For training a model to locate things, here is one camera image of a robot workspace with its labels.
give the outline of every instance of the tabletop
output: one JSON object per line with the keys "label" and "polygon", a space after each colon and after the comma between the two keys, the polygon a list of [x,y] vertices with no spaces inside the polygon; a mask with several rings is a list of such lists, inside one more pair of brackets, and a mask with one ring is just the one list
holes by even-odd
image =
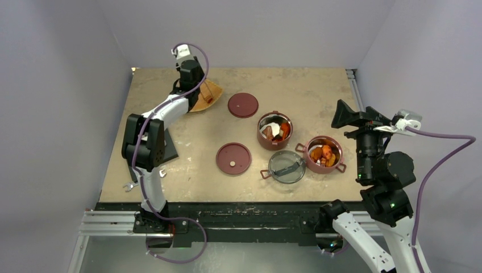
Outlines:
{"label": "tabletop", "polygon": [[[167,175],[162,179],[168,201],[342,201],[361,200],[363,188],[356,181],[356,143],[343,132],[354,129],[332,129],[336,102],[343,99],[356,109],[355,100],[343,68],[210,68],[207,76],[224,89],[221,98],[210,108],[188,113],[169,127],[179,154],[163,164]],[[121,156],[126,119],[132,114],[151,110],[165,100],[172,90],[178,72],[172,68],[137,69],[132,79],[120,121],[114,148],[103,182],[100,202],[140,202],[139,187],[125,192],[131,181],[127,162]],[[259,103],[256,114],[237,118],[227,107],[237,93],[250,93]],[[293,122],[293,134],[284,150],[294,151],[297,143],[327,135],[336,139],[344,155],[346,172],[337,170],[320,175],[306,169],[297,183],[281,184],[262,179],[273,151],[262,148],[256,139],[259,118],[274,110]],[[252,157],[248,170],[233,176],[216,165],[216,154],[224,144],[239,142]]]}

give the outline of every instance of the wall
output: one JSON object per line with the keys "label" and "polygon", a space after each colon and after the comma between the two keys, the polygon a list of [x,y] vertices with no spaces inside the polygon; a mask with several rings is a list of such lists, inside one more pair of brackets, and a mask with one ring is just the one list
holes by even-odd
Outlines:
{"label": "wall", "polygon": [[394,0],[99,0],[133,67],[171,67],[179,42],[216,67],[356,68]]}
{"label": "wall", "polygon": [[2,272],[67,271],[131,74],[96,1],[0,1]]}
{"label": "wall", "polygon": [[[422,129],[478,141],[437,170],[426,186],[419,233],[432,272],[481,272],[482,2],[397,0],[357,72],[364,105],[391,117],[406,108]],[[415,204],[426,172],[461,140],[392,139],[415,161]]]}

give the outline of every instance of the pot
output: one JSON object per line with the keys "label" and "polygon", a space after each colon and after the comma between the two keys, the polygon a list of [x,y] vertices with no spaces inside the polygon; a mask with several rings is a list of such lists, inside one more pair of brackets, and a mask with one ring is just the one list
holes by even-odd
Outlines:
{"label": "pot", "polygon": [[[336,156],[335,164],[331,167],[320,166],[310,157],[310,153],[316,147],[321,147],[323,145],[330,146],[333,154]],[[306,166],[308,167],[308,169],[312,170],[315,173],[327,174],[334,171],[335,169],[340,172],[345,172],[346,170],[346,165],[343,164],[342,146],[335,139],[330,138],[329,136],[317,136],[312,140],[308,141],[305,145],[298,143],[295,150],[297,152],[303,153],[303,158],[305,159]]]}
{"label": "pot", "polygon": [[[270,124],[272,122],[277,123],[279,125],[281,125],[282,123],[287,123],[289,125],[289,128],[290,128],[289,134],[284,140],[281,140],[281,141],[268,140],[261,132],[265,125]],[[256,133],[257,141],[266,150],[277,151],[277,150],[283,149],[284,147],[286,147],[286,145],[288,145],[288,142],[292,135],[293,135],[293,123],[291,122],[291,119],[279,113],[278,111],[273,111],[268,114],[265,114],[259,119],[257,123],[257,133]]]}
{"label": "pot", "polygon": [[305,160],[301,156],[284,150],[271,156],[268,169],[261,170],[260,173],[263,179],[273,177],[280,183],[294,184],[303,178],[305,170]]}

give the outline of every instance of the wrench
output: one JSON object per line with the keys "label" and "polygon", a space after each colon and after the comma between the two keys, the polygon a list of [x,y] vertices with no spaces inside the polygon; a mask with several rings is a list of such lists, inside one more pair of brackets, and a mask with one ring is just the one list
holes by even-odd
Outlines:
{"label": "wrench", "polygon": [[123,188],[127,188],[126,192],[130,192],[135,186],[138,186],[138,185],[139,183],[129,182],[125,184]]}

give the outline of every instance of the pot lid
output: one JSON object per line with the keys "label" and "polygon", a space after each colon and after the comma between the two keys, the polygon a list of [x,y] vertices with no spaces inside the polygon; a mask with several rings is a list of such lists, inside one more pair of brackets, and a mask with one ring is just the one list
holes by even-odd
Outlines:
{"label": "pot lid", "polygon": [[306,164],[301,156],[291,151],[279,151],[271,156],[269,174],[278,182],[293,184],[305,175]]}
{"label": "pot lid", "polygon": [[248,93],[235,94],[227,103],[229,112],[238,118],[249,118],[253,116],[258,106],[259,104],[255,96]]}
{"label": "pot lid", "polygon": [[221,171],[229,175],[238,175],[250,166],[251,153],[241,143],[228,143],[219,149],[216,164]]}

